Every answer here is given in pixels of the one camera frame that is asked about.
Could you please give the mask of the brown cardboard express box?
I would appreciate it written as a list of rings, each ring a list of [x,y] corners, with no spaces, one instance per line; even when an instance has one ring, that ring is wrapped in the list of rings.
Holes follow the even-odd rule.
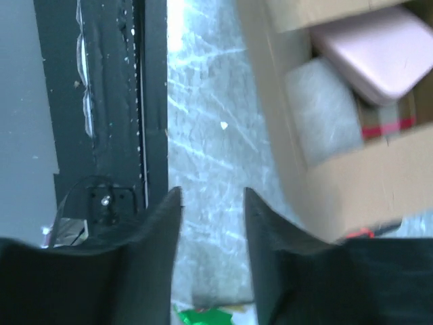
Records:
[[[393,221],[432,206],[432,75],[410,88],[420,124],[391,139],[310,164],[296,115],[314,104],[320,127],[342,120],[343,97],[310,74],[303,84],[286,76],[311,60],[310,28],[331,22],[396,16],[399,1],[238,1],[258,96],[283,192],[305,228],[332,242],[344,233]]]

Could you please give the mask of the red black utility knife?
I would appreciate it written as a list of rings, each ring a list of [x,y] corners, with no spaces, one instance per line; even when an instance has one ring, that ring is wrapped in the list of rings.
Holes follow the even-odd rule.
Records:
[[[382,223],[373,227],[362,227],[359,230],[348,234],[346,238],[375,238],[398,230],[401,227],[401,223],[402,220],[398,220],[391,223]]]

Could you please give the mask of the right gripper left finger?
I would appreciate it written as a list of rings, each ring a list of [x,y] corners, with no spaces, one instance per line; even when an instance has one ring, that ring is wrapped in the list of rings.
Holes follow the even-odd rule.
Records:
[[[168,324],[181,189],[77,246],[1,239],[2,324]]]

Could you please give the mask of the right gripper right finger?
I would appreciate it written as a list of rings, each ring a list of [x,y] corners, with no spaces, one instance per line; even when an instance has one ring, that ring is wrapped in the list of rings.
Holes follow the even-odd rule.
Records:
[[[259,324],[431,324],[432,240],[329,244],[244,190]]]

